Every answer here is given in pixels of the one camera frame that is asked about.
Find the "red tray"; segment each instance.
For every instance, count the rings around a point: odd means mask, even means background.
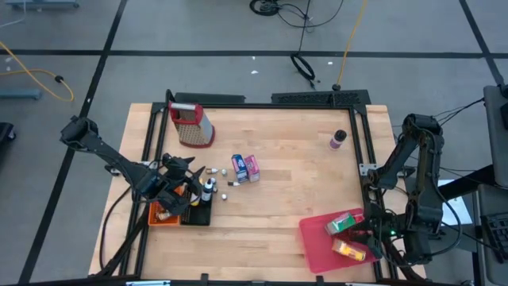
[[[348,238],[349,232],[347,230],[334,236],[330,236],[326,232],[326,224],[346,212],[353,215],[356,222],[364,220],[364,210],[356,208],[348,211],[324,214],[312,218],[304,218],[300,221],[300,234],[302,235],[305,256],[312,273],[319,274],[334,269],[342,269],[377,260],[366,245],[358,242],[351,242]],[[348,244],[365,251],[365,260],[355,261],[333,251],[332,246],[334,238],[339,238]]]

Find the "small bottle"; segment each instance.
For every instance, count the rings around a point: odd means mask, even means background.
[[[214,192],[214,183],[212,183],[211,179],[206,181],[206,184],[203,186],[203,191],[201,193],[201,200],[203,202],[208,202],[212,199],[212,192]]]
[[[346,139],[348,135],[343,130],[338,130],[335,135],[333,135],[332,140],[330,140],[329,146],[332,150],[338,150],[342,142]]]

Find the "yellow cable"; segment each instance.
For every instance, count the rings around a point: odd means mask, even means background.
[[[346,50],[344,51],[344,56],[342,57],[342,65],[341,65],[341,73],[339,74],[339,78],[337,79],[337,85],[341,84],[342,74],[344,73],[344,67],[346,65],[346,57],[348,56],[349,46],[351,45],[351,40],[355,36],[356,28],[360,25],[362,21],[362,17],[364,16],[365,6],[367,6],[367,0],[362,2],[362,7],[360,8],[360,14],[358,14],[358,18],[356,19],[356,24],[352,29],[351,36],[349,36],[348,43],[346,44]]]
[[[17,74],[21,74],[21,73],[26,73],[28,75],[30,75],[30,77],[33,79],[33,81],[35,81],[40,87],[42,87],[45,91],[47,91],[50,95],[56,97],[57,99],[61,100],[61,101],[65,101],[65,102],[71,102],[71,101],[74,101],[74,92],[72,92],[72,89],[64,82],[64,80],[62,79],[60,81],[60,83],[62,83],[65,88],[67,88],[67,90],[69,91],[69,93],[71,94],[71,98],[70,99],[64,99],[64,98],[61,98],[59,97],[58,95],[56,95],[53,91],[51,91],[49,88],[47,88],[43,83],[41,83],[35,76],[32,75],[32,72],[43,72],[47,75],[51,75],[53,78],[56,77],[56,75],[50,71],[46,71],[46,70],[43,70],[43,69],[40,69],[40,68],[34,68],[34,69],[28,69],[26,68],[26,66],[9,50],[9,48],[7,48],[7,46],[5,46],[1,41],[0,41],[0,46],[2,46],[2,48],[4,48],[7,53],[9,53],[10,56],[13,57],[14,60],[17,61],[17,63],[21,66],[21,68],[23,68],[22,71],[9,71],[9,72],[4,72],[4,73],[0,73],[0,76],[1,75],[17,75]]]

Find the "pink box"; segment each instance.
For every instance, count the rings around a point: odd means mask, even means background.
[[[251,183],[260,180],[260,167],[257,165],[254,155],[245,157],[244,162],[247,166],[248,179]]]

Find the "black equipment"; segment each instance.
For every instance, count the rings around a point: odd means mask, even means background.
[[[199,177],[205,166],[197,172],[189,170],[191,158],[172,157],[164,154],[161,167],[166,167],[164,174],[159,173],[159,162],[149,166],[127,160],[115,149],[107,145],[98,135],[97,124],[88,118],[73,116],[71,122],[61,131],[60,140],[71,149],[78,152],[93,153],[110,166],[106,169],[117,169],[131,185],[133,194],[139,194],[149,202],[159,202],[160,205],[173,215],[182,214],[189,207],[189,200],[178,195],[175,189],[187,184],[185,192],[201,196],[202,185]]]
[[[508,213],[482,216],[482,227],[487,232],[489,244],[500,249],[494,251],[499,263],[508,261]]]
[[[352,228],[360,231],[354,240],[368,245],[378,258],[385,257],[383,243],[391,262],[399,267],[426,264],[432,260],[429,235],[439,233],[443,216],[444,200],[437,188],[443,145],[442,129],[435,118],[410,114],[404,119],[398,144],[385,165],[360,170],[366,175],[362,177],[365,220]],[[395,188],[397,173],[417,147],[420,148],[417,182],[415,189],[407,191],[406,213],[383,211],[370,199],[370,192]],[[392,238],[403,239],[404,257],[393,246]],[[402,268],[402,271],[406,276],[414,274],[410,268]]]

